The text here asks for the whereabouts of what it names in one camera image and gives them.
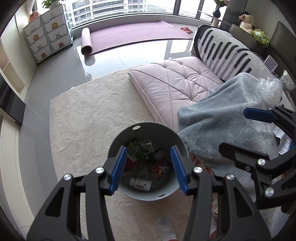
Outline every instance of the pink yoga mat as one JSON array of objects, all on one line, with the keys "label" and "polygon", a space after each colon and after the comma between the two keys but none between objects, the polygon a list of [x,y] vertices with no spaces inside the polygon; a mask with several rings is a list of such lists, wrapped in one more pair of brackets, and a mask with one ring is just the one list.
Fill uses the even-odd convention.
[{"label": "pink yoga mat", "polygon": [[164,21],[123,24],[92,33],[88,28],[84,28],[81,33],[81,53],[91,55],[114,47],[150,40],[192,38],[193,34],[185,33]]}]

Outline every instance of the metal screw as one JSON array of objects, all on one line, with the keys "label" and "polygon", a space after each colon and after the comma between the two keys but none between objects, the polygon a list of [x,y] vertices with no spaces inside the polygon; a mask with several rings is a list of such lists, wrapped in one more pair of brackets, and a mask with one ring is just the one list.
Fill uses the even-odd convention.
[{"label": "metal screw", "polygon": [[97,167],[96,168],[96,173],[100,174],[100,173],[103,173],[104,172],[104,168],[103,167]]},{"label": "metal screw", "polygon": [[233,174],[227,174],[227,175],[226,175],[226,178],[227,178],[228,180],[234,180],[234,175],[233,175]]},{"label": "metal screw", "polygon": [[71,174],[66,174],[64,175],[64,180],[68,181],[71,179],[71,177],[72,177]]},{"label": "metal screw", "polygon": [[196,173],[201,173],[202,168],[201,167],[195,167],[195,168],[193,168],[193,171],[196,172]]},{"label": "metal screw", "polygon": [[265,190],[265,196],[271,197],[274,194],[274,189],[269,187]]},{"label": "metal screw", "polygon": [[258,164],[259,164],[259,166],[264,166],[265,163],[266,163],[266,161],[265,161],[263,158],[260,158],[260,159],[258,160]]}]

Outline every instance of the white bottle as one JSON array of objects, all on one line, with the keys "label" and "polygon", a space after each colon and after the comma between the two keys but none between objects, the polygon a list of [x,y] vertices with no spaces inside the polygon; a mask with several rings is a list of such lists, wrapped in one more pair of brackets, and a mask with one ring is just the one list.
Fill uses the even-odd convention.
[{"label": "white bottle", "polygon": [[143,190],[146,192],[150,191],[151,184],[152,184],[151,181],[143,180],[140,178],[133,178],[133,177],[131,178],[129,183],[131,187],[134,187],[136,189]]}]

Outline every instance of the pink cushion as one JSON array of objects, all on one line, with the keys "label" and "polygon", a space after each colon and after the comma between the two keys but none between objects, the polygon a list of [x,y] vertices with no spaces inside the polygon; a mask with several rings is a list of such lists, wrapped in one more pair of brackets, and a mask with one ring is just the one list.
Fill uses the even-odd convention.
[{"label": "pink cushion", "polygon": [[222,81],[196,57],[136,67],[128,75],[156,122],[178,132],[177,112],[197,103]]}]

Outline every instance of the building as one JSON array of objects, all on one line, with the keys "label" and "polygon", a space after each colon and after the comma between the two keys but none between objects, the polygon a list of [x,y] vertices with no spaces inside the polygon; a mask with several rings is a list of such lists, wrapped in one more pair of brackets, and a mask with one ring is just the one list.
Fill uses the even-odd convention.
[{"label": "building", "polygon": [[92,19],[127,12],[143,12],[146,0],[66,0],[71,27]]}]

